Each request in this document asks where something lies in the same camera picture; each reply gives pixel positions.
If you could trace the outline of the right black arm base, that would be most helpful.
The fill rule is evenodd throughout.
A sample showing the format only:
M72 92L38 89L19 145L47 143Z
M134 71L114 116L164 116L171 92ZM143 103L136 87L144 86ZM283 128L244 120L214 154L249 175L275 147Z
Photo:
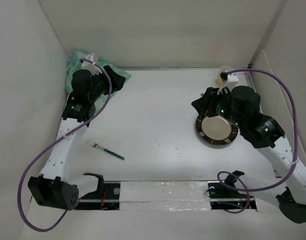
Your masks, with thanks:
M247 205L247 195L228 189L218 181L208 181L208 189L204 195L210 200L211 210L239 211L244 207L250 210L257 210L256 201L253 196L249 197Z

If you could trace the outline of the green patterned cloth napkin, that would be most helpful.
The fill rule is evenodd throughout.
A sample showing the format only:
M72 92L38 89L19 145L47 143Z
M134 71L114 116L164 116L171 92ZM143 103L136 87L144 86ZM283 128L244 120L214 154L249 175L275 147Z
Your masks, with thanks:
M68 95L73 91L72 84L71 84L71 81L73 79L73 73L77 70L82 69L82 63L80 62L80 59L85 58L87 55L88 55L88 53L86 53L86 52L74 51L70 60L68 61L68 66L67 66L67 70L66 70L66 81L65 81L65 90L66 90ZM121 68L115 66L114 64L106 61L105 59L103 59L101 57L98 57L97 63L102 68L106 65L109 65L115 73L117 73L120 76L125 77L126 82L131 77L131 75L128 72L122 70ZM102 95L95 102L95 109L96 109L95 112L96 113L103 107L106 99L107 99L107 96Z

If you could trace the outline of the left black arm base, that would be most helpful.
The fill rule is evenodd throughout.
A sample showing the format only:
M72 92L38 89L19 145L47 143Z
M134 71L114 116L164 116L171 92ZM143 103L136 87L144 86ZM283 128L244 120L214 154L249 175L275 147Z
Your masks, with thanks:
M100 192L91 192L81 198L75 210L116 211L120 209L121 182L104 182Z

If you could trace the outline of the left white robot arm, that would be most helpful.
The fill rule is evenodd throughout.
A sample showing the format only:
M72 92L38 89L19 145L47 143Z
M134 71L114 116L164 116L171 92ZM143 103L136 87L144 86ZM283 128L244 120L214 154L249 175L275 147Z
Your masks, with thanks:
M85 66L72 74L72 92L68 95L61 116L58 138L49 159L38 177L30 177L28 188L40 206L73 210L78 200L90 194L100 198L104 194L104 178L96 173L84 173L72 178L70 171L77 155L79 141L89 127L89 120L96 114L95 102L102 96L111 96L122 89L126 78L117 74L109 65L103 70Z

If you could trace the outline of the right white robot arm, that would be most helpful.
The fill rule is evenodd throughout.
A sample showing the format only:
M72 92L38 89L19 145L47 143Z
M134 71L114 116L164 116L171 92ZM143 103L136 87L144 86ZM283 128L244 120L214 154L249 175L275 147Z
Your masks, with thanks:
M261 97L248 86L232 90L209 87L191 105L198 113L197 125L206 117L222 117L236 129L272 165L281 180L272 185L260 185L242 171L226 172L225 193L236 197L244 192L279 208L290 221L306 223L306 167L299 160L297 143L290 146L278 122L260 112Z

